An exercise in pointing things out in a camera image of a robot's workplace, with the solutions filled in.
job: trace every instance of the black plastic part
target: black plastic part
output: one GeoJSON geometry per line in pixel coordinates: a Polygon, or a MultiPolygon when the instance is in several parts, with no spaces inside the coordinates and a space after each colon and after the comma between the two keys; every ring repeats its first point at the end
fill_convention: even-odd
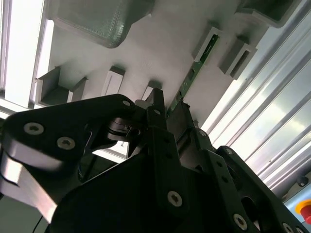
{"type": "Polygon", "coordinates": [[[55,199],[51,233],[258,233],[253,222],[261,233],[283,233],[283,223],[307,232],[232,149],[215,150],[195,127],[188,105],[180,102],[166,121],[163,92],[154,89],[147,100],[152,103],[147,110],[112,95],[7,119],[1,151],[39,184],[53,183],[52,192],[63,191],[55,199]],[[42,124],[44,133],[26,134],[29,122],[42,124]],[[133,129],[140,133],[130,133],[133,129]],[[74,139],[75,148],[58,148],[61,136],[74,139]],[[130,142],[126,161],[71,189],[70,182],[59,182],[76,178],[84,154],[116,140],[130,142]],[[181,196],[181,206],[169,201],[170,191],[181,196]],[[246,230],[235,214],[244,218],[246,230]]]}

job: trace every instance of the white panel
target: white panel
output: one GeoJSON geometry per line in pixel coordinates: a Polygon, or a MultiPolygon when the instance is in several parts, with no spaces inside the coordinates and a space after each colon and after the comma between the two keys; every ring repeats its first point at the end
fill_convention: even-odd
{"type": "Polygon", "coordinates": [[[6,57],[5,99],[28,107],[43,0],[13,0],[6,57]]]}
{"type": "Polygon", "coordinates": [[[310,170],[310,9],[311,2],[303,1],[284,28],[267,31],[260,56],[203,125],[214,147],[232,147],[277,194],[310,170]]]}

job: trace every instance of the screw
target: screw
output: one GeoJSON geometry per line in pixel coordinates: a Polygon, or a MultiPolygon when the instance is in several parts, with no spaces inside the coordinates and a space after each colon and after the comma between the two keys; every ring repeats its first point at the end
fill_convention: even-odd
{"type": "Polygon", "coordinates": [[[129,101],[123,100],[122,103],[125,104],[126,106],[131,106],[131,103],[129,101]]]}
{"type": "Polygon", "coordinates": [[[246,223],[245,219],[241,215],[234,214],[233,215],[233,220],[238,225],[238,227],[241,228],[241,230],[243,230],[243,231],[247,230],[247,223],[246,223]]]}
{"type": "Polygon", "coordinates": [[[156,114],[161,115],[160,111],[159,111],[159,110],[157,110],[157,109],[154,109],[154,112],[155,112],[156,114]]]}
{"type": "Polygon", "coordinates": [[[168,192],[167,199],[169,200],[170,204],[175,207],[180,207],[183,204],[181,196],[175,191],[168,192]]]}
{"type": "Polygon", "coordinates": [[[299,233],[304,233],[299,227],[296,228],[299,233]]]}
{"type": "Polygon", "coordinates": [[[229,154],[229,155],[232,155],[233,153],[232,153],[232,151],[230,150],[230,149],[225,149],[225,151],[227,151],[227,153],[229,154]]]}
{"type": "Polygon", "coordinates": [[[283,227],[287,233],[294,233],[292,228],[287,223],[283,222],[283,227]]]}
{"type": "Polygon", "coordinates": [[[200,135],[202,135],[203,137],[206,136],[206,132],[204,132],[203,130],[199,130],[199,132],[200,132],[200,135]]]}
{"type": "Polygon", "coordinates": [[[30,122],[24,125],[24,131],[30,135],[39,135],[44,132],[44,127],[39,123],[30,122]]]}
{"type": "Polygon", "coordinates": [[[76,146],[76,143],[70,137],[60,137],[57,140],[57,145],[60,149],[71,150],[76,146]]]}

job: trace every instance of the black mechanical arm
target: black mechanical arm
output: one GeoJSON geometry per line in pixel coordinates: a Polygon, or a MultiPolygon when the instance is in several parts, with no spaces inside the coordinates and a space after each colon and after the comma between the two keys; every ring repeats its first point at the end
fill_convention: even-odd
{"type": "Polygon", "coordinates": [[[307,233],[229,147],[217,150],[180,102],[122,95],[21,112],[3,127],[0,192],[35,206],[51,233],[307,233]],[[127,159],[81,184],[82,156],[117,141],[127,159]]]}

